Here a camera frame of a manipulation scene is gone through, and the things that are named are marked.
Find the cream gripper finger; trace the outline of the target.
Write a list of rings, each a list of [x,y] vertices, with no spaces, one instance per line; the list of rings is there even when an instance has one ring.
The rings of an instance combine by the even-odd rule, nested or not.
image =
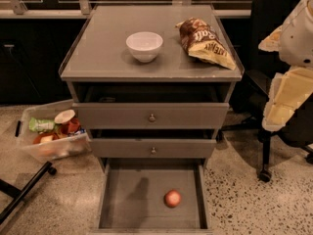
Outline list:
[[[282,27],[278,26],[259,43],[258,49],[265,52],[278,52],[280,48],[281,33]]]
[[[313,69],[292,66],[272,79],[269,100],[263,111],[262,126],[278,131],[313,93]]]

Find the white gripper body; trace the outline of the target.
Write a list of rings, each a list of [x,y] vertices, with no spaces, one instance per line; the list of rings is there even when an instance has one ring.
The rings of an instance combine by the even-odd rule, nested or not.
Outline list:
[[[279,56],[291,66],[313,66],[313,0],[300,0],[283,22]]]

